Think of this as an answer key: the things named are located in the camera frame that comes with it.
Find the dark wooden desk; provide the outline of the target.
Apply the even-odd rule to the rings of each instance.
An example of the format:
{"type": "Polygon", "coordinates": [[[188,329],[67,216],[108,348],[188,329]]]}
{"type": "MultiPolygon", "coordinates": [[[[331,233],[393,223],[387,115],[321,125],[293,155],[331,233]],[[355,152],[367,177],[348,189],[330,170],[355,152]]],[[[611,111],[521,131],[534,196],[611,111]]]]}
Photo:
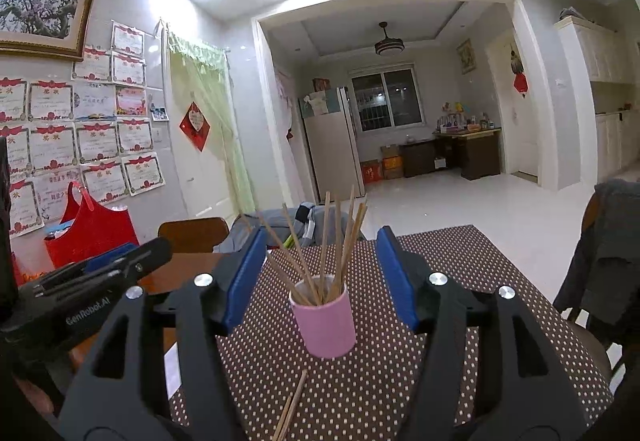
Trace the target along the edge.
{"type": "Polygon", "coordinates": [[[474,181],[501,173],[501,129],[435,133],[433,138],[399,146],[404,177],[459,169],[474,181]]]}

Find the ceiling fan lamp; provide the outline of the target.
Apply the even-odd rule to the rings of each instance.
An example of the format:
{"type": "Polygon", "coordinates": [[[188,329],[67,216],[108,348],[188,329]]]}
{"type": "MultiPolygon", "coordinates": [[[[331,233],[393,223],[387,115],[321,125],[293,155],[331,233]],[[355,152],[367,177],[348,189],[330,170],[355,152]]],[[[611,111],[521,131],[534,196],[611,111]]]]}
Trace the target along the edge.
{"type": "Polygon", "coordinates": [[[384,38],[374,45],[375,54],[378,56],[397,55],[405,51],[405,43],[401,38],[392,38],[387,33],[387,23],[379,22],[378,26],[384,34],[384,38]]]}

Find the short wooden chopstick middle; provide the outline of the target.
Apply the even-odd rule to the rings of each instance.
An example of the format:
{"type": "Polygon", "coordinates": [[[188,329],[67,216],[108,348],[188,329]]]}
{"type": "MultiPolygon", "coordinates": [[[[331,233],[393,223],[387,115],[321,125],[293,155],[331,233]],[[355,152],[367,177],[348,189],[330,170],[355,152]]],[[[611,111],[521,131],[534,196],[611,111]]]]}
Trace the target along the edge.
{"type": "Polygon", "coordinates": [[[338,288],[340,291],[344,291],[344,278],[348,265],[348,258],[350,252],[352,251],[352,235],[354,235],[355,221],[354,221],[354,209],[355,209],[355,185],[352,186],[352,191],[350,192],[349,198],[349,208],[348,208],[348,222],[347,222],[347,230],[346,237],[343,245],[343,256],[341,263],[341,271],[340,271],[340,283],[338,283],[338,288]]]}

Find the beige refrigerator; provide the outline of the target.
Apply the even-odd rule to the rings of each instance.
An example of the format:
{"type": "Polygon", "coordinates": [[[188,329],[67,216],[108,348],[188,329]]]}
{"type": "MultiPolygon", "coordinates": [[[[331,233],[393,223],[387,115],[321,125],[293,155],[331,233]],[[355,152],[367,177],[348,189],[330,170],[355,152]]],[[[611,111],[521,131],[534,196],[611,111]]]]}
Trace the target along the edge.
{"type": "Polygon", "coordinates": [[[298,101],[312,181],[321,201],[326,192],[345,201],[366,195],[348,89],[338,86],[307,94],[298,101]]]}

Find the pink cylindrical utensil holder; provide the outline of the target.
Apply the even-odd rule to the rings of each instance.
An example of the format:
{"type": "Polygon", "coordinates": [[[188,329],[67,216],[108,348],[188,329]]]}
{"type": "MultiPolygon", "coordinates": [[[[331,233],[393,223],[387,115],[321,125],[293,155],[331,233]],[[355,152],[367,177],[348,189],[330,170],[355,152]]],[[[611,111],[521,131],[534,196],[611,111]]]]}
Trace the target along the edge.
{"type": "Polygon", "coordinates": [[[346,355],[357,341],[348,286],[342,293],[323,305],[305,305],[293,293],[288,301],[308,353],[320,359],[337,359],[346,355]]]}

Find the short wooden chopstick right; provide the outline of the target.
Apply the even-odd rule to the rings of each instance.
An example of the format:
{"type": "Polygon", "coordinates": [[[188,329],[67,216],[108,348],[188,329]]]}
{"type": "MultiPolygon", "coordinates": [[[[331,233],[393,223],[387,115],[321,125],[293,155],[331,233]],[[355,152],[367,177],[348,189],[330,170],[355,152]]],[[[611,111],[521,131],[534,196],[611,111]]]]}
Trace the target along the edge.
{"type": "Polygon", "coordinates": [[[343,230],[342,230],[342,209],[341,201],[335,201],[335,274],[332,284],[332,295],[338,297],[341,294],[341,267],[343,254],[343,230]]]}

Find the dark weathered chopstick long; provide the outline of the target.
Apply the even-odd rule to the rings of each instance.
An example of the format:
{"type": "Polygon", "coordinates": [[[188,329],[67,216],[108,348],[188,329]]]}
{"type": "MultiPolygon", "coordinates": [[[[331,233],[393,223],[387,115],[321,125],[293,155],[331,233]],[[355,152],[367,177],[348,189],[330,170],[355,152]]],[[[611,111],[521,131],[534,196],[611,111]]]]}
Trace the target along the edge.
{"type": "Polygon", "coordinates": [[[277,423],[277,427],[276,430],[273,432],[273,436],[271,437],[271,441],[279,441],[280,440],[280,436],[281,436],[281,431],[282,428],[284,426],[286,417],[288,417],[288,409],[291,406],[291,402],[293,400],[293,394],[291,393],[288,398],[286,399],[282,412],[280,414],[278,423],[277,423]]]}

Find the green sheer curtain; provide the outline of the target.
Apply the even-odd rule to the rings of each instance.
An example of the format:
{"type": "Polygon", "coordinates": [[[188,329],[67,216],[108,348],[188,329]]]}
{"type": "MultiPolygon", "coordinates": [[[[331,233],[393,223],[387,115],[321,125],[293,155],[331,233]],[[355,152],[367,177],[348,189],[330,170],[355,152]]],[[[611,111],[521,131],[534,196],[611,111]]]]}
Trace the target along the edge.
{"type": "Polygon", "coordinates": [[[171,92],[181,112],[199,112],[202,127],[190,126],[201,145],[224,165],[234,213],[252,213],[256,200],[245,164],[231,100],[229,63],[223,49],[166,30],[171,92]]]}

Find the red diamond wall decoration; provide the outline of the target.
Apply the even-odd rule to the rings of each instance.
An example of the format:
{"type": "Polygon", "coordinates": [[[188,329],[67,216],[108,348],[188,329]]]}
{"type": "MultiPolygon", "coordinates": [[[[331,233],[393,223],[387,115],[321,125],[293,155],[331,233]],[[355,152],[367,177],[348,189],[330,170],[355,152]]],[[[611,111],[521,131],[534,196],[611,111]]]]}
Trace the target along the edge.
{"type": "Polygon", "coordinates": [[[199,152],[204,149],[210,126],[201,109],[194,102],[183,116],[179,128],[199,152]]]}

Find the dark jacket on chair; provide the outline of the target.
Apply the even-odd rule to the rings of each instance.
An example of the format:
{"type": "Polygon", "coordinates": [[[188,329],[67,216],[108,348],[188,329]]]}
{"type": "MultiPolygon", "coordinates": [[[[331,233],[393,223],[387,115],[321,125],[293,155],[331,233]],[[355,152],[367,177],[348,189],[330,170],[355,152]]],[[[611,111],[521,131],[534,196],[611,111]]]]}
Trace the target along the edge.
{"type": "Polygon", "coordinates": [[[639,184],[598,184],[565,279],[554,298],[560,312],[584,310],[602,343],[639,342],[639,184]]]}

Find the red gift bag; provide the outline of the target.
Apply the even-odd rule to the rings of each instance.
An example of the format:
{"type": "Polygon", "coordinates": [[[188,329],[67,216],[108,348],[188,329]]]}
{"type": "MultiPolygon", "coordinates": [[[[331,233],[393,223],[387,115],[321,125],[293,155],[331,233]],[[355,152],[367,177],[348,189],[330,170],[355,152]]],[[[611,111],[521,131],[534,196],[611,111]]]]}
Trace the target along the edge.
{"type": "Polygon", "coordinates": [[[61,224],[66,230],[45,239],[47,253],[56,268],[108,253],[123,245],[139,245],[127,208],[113,210],[93,199],[79,182],[67,187],[67,202],[61,224]]]}

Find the framed blossom painting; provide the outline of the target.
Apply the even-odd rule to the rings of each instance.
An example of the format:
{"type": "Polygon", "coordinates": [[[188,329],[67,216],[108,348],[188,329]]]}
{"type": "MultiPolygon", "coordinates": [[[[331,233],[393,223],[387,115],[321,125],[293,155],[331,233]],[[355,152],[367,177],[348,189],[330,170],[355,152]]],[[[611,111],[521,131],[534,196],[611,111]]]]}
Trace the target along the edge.
{"type": "Polygon", "coordinates": [[[1,0],[1,52],[80,62],[94,0],[1,0]]]}

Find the brown wooden chair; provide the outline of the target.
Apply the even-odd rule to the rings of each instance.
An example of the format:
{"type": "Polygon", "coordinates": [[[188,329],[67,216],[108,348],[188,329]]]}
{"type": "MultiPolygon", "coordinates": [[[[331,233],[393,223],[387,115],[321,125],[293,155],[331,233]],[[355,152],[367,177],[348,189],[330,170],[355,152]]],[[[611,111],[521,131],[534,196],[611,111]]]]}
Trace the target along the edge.
{"type": "Polygon", "coordinates": [[[173,253],[212,253],[229,235],[229,227],[219,216],[163,223],[157,236],[171,245],[173,253]]]}

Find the short wooden chopstick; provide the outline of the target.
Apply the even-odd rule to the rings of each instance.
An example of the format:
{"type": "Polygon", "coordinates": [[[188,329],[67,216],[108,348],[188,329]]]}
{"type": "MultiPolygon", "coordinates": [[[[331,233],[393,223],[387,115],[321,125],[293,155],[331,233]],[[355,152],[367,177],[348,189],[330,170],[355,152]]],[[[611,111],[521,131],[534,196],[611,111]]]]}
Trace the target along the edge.
{"type": "Polygon", "coordinates": [[[332,284],[332,295],[338,297],[341,294],[341,267],[343,254],[343,230],[342,230],[342,209],[341,201],[335,201],[335,274],[332,284]]]}
{"type": "Polygon", "coordinates": [[[341,263],[341,271],[340,271],[340,283],[338,283],[338,288],[340,291],[344,291],[344,278],[348,265],[348,258],[350,252],[352,251],[352,235],[354,235],[355,221],[354,221],[354,209],[355,209],[355,185],[352,186],[352,191],[350,192],[349,198],[349,208],[348,208],[348,222],[347,222],[347,230],[346,237],[343,245],[343,256],[341,263]]]}

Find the brown polka dot tablecloth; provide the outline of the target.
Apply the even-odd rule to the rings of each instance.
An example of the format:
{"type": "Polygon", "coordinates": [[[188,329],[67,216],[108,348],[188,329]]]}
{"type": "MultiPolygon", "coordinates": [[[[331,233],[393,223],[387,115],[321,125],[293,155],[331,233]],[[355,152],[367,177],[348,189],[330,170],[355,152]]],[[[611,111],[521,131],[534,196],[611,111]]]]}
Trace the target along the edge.
{"type": "MultiPolygon", "coordinates": [[[[460,285],[491,293],[508,285],[535,315],[563,363],[586,422],[613,401],[610,386],[551,302],[473,225],[402,236],[402,248],[460,285]]],[[[373,242],[356,245],[347,273],[356,345],[336,360],[307,352],[288,291],[266,262],[244,315],[218,341],[232,397],[248,439],[269,440],[286,399],[299,391],[290,440],[393,440],[407,412],[425,339],[402,323],[373,242]]]]}

